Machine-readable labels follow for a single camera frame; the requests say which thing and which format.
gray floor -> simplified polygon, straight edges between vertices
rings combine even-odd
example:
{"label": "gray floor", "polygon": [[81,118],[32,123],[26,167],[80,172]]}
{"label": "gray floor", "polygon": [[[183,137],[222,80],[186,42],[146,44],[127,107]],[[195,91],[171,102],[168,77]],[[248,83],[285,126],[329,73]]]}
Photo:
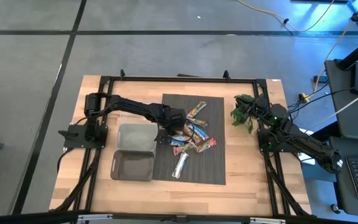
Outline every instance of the gray floor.
{"label": "gray floor", "polygon": [[[246,1],[290,18],[304,29],[327,7],[282,1]],[[80,0],[15,2],[0,0],[0,29],[71,30]],[[353,3],[358,9],[358,0]],[[312,31],[341,31],[352,12],[334,5]],[[80,30],[286,30],[271,16],[236,1],[125,1],[88,0]],[[358,31],[354,24],[351,30]],[[280,78],[287,103],[299,92],[312,91],[325,56],[338,36],[232,35],[82,35],[77,36],[45,137],[24,212],[47,211],[62,153],[59,129],[71,120],[83,75],[174,76],[177,73],[221,77]],[[16,186],[42,119],[67,44],[67,35],[0,36],[0,215],[9,213]],[[358,36],[347,36],[329,58],[342,58],[358,46]],[[329,92],[329,88],[320,92]],[[334,112],[330,97],[301,110],[296,124],[308,128]],[[323,218],[358,221],[336,215],[332,184],[306,181],[312,211]],[[135,223],[117,221],[116,223]]]}

plastic container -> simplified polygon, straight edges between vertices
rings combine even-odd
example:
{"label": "plastic container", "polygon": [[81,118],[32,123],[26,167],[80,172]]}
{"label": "plastic container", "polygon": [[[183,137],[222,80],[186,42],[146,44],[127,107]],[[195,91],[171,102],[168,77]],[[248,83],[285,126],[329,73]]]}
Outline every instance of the plastic container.
{"label": "plastic container", "polygon": [[116,151],[110,177],[113,180],[150,181],[153,178],[154,153],[145,151]]}
{"label": "plastic container", "polygon": [[156,124],[121,124],[116,147],[121,151],[145,151],[155,154]]}

ribbed rubber mat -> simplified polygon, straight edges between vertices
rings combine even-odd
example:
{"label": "ribbed rubber mat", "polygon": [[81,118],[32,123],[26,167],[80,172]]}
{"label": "ribbed rubber mat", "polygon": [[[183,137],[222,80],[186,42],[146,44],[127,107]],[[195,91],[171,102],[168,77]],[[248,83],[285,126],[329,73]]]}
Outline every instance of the ribbed rubber mat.
{"label": "ribbed rubber mat", "polygon": [[223,98],[171,94],[162,96],[163,104],[170,105],[172,108],[183,108],[186,114],[200,101],[205,101],[207,105],[195,118],[208,122],[208,127],[205,129],[206,134],[210,138],[214,138],[217,145],[202,153],[197,153],[193,149],[187,150],[186,153],[189,154],[189,157],[185,161],[180,178],[176,179],[172,177],[172,172],[180,155],[173,155],[173,146],[157,143],[153,179],[201,184],[226,184]]}

black desk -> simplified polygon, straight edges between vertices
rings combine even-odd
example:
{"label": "black desk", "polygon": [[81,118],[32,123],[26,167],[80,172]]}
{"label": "black desk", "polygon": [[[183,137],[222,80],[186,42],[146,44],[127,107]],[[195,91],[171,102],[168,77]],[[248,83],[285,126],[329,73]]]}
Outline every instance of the black desk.
{"label": "black desk", "polygon": [[[335,62],[332,60],[327,60],[325,62],[325,67],[331,92],[351,87],[350,71],[342,71],[338,69]],[[332,98],[335,111],[346,106],[357,97],[357,95],[350,93],[350,91],[333,94]],[[315,132],[313,137],[320,141],[327,140],[328,136],[343,136],[346,138],[358,139],[358,101],[337,114],[336,118],[336,122]]]}
{"label": "black desk", "polygon": [[331,137],[329,143],[339,149],[344,161],[342,171],[336,175],[337,182],[334,183],[338,207],[348,214],[358,215],[358,198],[346,163],[347,157],[358,156],[358,140]]}

wooden tabletop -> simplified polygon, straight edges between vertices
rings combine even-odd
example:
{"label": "wooden tabletop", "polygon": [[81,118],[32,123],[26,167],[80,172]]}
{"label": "wooden tabletop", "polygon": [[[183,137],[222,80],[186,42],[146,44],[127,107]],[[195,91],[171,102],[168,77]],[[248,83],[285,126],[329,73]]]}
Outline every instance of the wooden tabletop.
{"label": "wooden tabletop", "polygon": [[[99,81],[100,76],[97,75],[83,77],[72,122],[84,116],[85,95],[97,92]],[[267,89],[271,103],[287,106],[280,80],[267,80]],[[161,103],[163,93],[223,97],[226,185],[162,180],[150,182],[112,180],[110,171],[119,125],[150,123],[141,116],[114,111],[108,115],[108,139],[101,153],[92,212],[272,215],[264,158],[259,153],[255,130],[249,134],[245,125],[237,127],[231,125],[233,119],[230,117],[230,112],[235,103],[233,97],[239,94],[253,95],[251,84],[115,81],[112,92],[143,103]],[[74,149],[62,159],[50,208],[59,206],[77,184],[84,151],[84,149]],[[286,186],[303,209],[311,213],[299,160],[290,153],[281,153],[280,157]],[[87,188],[88,185],[84,188],[80,208],[85,206]],[[279,211],[282,212],[282,201],[277,186],[276,197]]]}

